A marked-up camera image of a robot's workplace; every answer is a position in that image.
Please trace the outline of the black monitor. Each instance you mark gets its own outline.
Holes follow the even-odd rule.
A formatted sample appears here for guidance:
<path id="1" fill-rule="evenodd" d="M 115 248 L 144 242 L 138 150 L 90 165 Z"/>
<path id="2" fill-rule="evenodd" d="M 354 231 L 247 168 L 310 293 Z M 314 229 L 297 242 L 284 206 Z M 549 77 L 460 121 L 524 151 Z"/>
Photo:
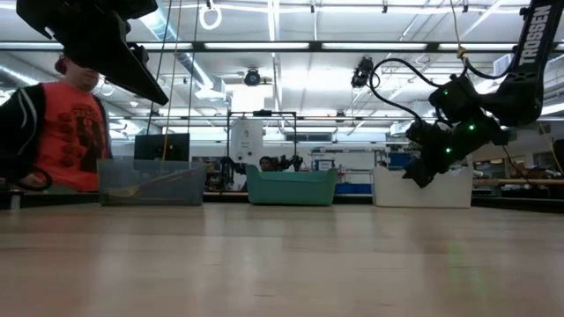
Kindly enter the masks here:
<path id="1" fill-rule="evenodd" d="M 189 161 L 189 134 L 137 135 L 134 159 Z"/>

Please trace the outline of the teal plastic bin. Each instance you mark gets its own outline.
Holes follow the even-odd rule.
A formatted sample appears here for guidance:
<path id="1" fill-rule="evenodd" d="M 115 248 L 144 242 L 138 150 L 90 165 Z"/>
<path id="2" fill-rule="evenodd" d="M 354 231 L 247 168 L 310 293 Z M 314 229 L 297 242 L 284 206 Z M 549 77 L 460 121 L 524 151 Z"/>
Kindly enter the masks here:
<path id="1" fill-rule="evenodd" d="M 317 172 L 261 172 L 246 167 L 249 201 L 253 204 L 330 206 L 338 170 Z"/>

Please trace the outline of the translucent grey plastic bin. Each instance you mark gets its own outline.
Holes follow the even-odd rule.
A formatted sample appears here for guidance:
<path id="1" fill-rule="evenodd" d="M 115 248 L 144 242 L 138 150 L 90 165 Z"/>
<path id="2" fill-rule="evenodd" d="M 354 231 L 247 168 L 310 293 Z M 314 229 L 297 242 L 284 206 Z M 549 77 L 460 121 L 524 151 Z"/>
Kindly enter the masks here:
<path id="1" fill-rule="evenodd" d="M 204 191 L 185 187 L 172 200 L 144 200 L 111 198 L 103 193 L 107 188 L 125 187 L 140 181 L 154 179 L 186 170 L 197 170 L 206 182 L 207 165 L 201 162 L 160 161 L 133 158 L 100 159 L 97 161 L 100 203 L 102 205 L 185 205 L 199 206 L 203 203 Z"/>

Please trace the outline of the black overhead light bar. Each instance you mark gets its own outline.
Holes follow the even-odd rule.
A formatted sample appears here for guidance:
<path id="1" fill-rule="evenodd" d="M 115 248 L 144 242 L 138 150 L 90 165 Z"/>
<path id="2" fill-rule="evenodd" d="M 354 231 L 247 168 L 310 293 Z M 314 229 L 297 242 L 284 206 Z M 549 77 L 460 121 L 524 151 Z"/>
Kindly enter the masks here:
<path id="1" fill-rule="evenodd" d="M 179 41 L 137 42 L 148 52 L 372 52 L 372 53 L 456 53 L 454 42 L 409 42 L 409 41 Z M 511 42 L 466 42 L 462 44 L 468 53 L 511 53 L 516 43 Z M 58 51 L 63 46 L 53 41 L 0 41 L 2 51 Z M 555 42 L 552 52 L 564 53 L 564 42 Z"/>

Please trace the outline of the wooden workbench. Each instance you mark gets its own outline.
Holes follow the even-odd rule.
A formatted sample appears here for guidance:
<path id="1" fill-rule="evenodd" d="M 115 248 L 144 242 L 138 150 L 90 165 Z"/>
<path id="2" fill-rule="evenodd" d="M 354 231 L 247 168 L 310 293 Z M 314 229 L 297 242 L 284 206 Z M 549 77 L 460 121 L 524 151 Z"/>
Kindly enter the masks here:
<path id="1" fill-rule="evenodd" d="M 532 185 L 564 186 L 564 180 L 558 179 L 474 179 L 475 186 Z"/>

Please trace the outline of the black metal frame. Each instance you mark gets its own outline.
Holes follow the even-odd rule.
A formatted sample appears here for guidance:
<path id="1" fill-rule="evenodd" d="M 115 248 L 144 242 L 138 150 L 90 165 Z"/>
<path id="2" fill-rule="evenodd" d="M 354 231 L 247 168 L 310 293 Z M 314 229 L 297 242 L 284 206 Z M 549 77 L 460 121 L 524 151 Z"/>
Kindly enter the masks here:
<path id="1" fill-rule="evenodd" d="M 221 160 L 221 172 L 224 177 L 224 189 L 228 189 L 231 185 L 235 183 L 234 175 L 245 171 L 244 163 L 235 163 L 229 157 L 229 147 L 230 147 L 230 129 L 231 125 L 240 119 L 251 119 L 263 122 L 263 136 L 266 135 L 264 124 L 268 122 L 285 122 L 293 119 L 294 136 L 297 136 L 297 114 L 295 112 L 277 112 L 271 110 L 256 110 L 256 111 L 241 111 L 234 112 L 228 111 L 226 115 L 226 154 Z"/>

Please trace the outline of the white pillar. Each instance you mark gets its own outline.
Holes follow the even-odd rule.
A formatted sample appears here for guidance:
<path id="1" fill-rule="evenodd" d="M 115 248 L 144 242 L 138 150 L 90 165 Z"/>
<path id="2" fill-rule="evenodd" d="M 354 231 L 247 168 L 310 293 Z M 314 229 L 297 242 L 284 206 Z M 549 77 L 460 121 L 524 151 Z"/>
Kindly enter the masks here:
<path id="1" fill-rule="evenodd" d="M 258 165 L 263 156 L 263 122 L 240 119 L 231 125 L 229 157 L 235 163 Z"/>

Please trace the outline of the blue crate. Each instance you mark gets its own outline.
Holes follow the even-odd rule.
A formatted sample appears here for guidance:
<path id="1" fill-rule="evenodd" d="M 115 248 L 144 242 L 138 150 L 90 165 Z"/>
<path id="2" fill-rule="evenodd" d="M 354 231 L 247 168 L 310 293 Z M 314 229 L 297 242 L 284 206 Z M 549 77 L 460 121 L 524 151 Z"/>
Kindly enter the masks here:
<path id="1" fill-rule="evenodd" d="M 337 195 L 371 195 L 370 183 L 338 183 L 335 187 Z"/>

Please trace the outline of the black table edge rail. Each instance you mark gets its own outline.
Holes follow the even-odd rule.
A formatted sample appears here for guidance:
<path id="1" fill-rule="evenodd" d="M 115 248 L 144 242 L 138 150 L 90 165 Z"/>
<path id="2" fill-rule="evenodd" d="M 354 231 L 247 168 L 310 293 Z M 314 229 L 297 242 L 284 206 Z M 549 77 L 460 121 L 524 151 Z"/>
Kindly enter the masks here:
<path id="1" fill-rule="evenodd" d="M 367 195 L 337 195 L 331 206 L 312 206 L 313 211 L 332 210 L 340 207 L 371 207 L 372 198 Z M 235 207 L 246 210 L 304 210 L 304 205 L 253 205 L 249 203 L 244 194 L 210 193 L 204 195 L 204 207 Z M 489 208 L 497 210 L 519 210 L 538 213 L 562 214 L 564 215 L 564 199 L 533 199 L 514 197 L 493 197 L 475 195 L 471 199 L 471 206 L 478 208 Z M 31 209 L 98 209 L 98 210 L 181 210 L 178 205 L 108 205 L 99 203 L 99 196 L 89 194 L 24 194 L 21 192 L 0 192 L 0 213 L 17 212 Z"/>

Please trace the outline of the blue storage box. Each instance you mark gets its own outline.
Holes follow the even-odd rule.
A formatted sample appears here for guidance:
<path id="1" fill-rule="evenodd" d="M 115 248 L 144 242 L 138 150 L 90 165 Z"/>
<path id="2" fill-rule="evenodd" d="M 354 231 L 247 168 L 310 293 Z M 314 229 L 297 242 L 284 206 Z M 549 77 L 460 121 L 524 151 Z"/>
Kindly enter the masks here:
<path id="1" fill-rule="evenodd" d="M 411 153 L 408 152 L 389 152 L 388 168 L 390 170 L 403 170 L 404 167 L 413 159 Z"/>

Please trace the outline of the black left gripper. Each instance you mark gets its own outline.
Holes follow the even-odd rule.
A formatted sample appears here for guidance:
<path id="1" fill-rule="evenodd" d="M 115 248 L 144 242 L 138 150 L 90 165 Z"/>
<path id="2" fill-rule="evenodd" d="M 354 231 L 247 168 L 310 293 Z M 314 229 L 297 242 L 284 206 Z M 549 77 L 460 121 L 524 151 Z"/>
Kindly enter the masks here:
<path id="1" fill-rule="evenodd" d="M 16 0 L 19 17 L 62 44 L 74 63 L 165 105 L 169 98 L 147 68 L 145 48 L 126 40 L 129 21 L 157 9 L 156 0 Z"/>

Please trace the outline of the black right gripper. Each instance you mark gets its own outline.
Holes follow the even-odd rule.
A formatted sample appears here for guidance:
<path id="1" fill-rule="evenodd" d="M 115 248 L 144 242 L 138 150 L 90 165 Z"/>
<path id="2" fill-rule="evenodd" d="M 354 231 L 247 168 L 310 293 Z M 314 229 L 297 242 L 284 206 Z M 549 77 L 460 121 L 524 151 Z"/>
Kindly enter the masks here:
<path id="1" fill-rule="evenodd" d="M 434 123 L 417 119 L 406 130 L 407 138 L 419 146 L 419 156 L 404 166 L 402 178 L 419 188 L 483 145 L 508 143 L 508 132 L 481 108 L 481 97 L 468 77 L 452 74 L 428 101 L 443 117 Z"/>

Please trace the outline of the white plastic bin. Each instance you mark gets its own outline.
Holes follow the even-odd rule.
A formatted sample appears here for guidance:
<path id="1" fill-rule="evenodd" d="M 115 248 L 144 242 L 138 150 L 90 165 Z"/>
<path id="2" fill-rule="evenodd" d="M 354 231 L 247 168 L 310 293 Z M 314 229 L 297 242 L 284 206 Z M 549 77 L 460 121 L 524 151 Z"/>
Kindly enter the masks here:
<path id="1" fill-rule="evenodd" d="M 420 188 L 411 179 L 404 179 L 403 174 L 380 166 L 372 169 L 373 205 L 386 208 L 471 207 L 473 170 L 468 166 L 437 174 L 425 188 Z"/>

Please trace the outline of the silver ceiling duct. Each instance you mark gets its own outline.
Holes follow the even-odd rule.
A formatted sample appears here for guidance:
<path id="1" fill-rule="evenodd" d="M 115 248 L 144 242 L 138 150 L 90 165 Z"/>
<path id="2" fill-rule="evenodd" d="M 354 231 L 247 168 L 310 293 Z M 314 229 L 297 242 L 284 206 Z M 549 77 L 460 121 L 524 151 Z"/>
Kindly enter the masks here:
<path id="1" fill-rule="evenodd" d="M 175 28 L 172 27 L 171 22 L 168 20 L 168 11 L 165 9 L 162 2 L 158 1 L 157 5 L 158 9 L 156 11 L 141 17 L 139 20 L 158 41 L 176 43 L 178 37 Z M 192 54 L 177 52 L 174 53 L 174 57 L 194 78 L 194 81 L 200 88 L 213 87 L 212 78 L 205 73 Z"/>

